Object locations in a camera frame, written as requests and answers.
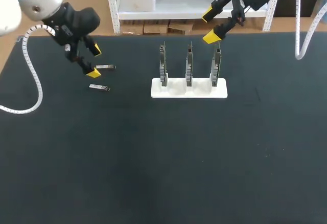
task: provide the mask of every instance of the white holder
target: white holder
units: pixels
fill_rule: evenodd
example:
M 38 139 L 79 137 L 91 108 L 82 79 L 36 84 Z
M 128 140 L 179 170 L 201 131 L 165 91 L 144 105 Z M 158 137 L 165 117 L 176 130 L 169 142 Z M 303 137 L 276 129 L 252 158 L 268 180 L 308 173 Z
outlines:
M 168 78 L 167 86 L 161 86 L 160 78 L 152 79 L 152 98 L 191 98 L 191 99 L 225 99 L 227 85 L 224 78 L 219 78 L 217 87 L 212 86 L 210 78 L 192 78 L 192 87 L 186 86 L 185 78 Z

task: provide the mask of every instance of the black table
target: black table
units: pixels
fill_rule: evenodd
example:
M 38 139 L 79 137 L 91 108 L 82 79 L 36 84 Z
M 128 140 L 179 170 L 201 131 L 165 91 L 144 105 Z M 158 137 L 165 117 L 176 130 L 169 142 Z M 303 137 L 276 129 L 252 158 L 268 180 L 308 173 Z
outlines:
M 0 223 L 326 223 L 326 38 L 297 61 L 294 34 L 229 35 L 221 100 L 150 97 L 164 41 L 170 77 L 184 75 L 190 41 L 194 77 L 209 75 L 213 46 L 198 36 L 99 37 L 94 63 L 117 70 L 96 80 L 32 38 L 44 101 L 25 116 L 0 112 Z M 36 97 L 18 43 L 0 103 Z

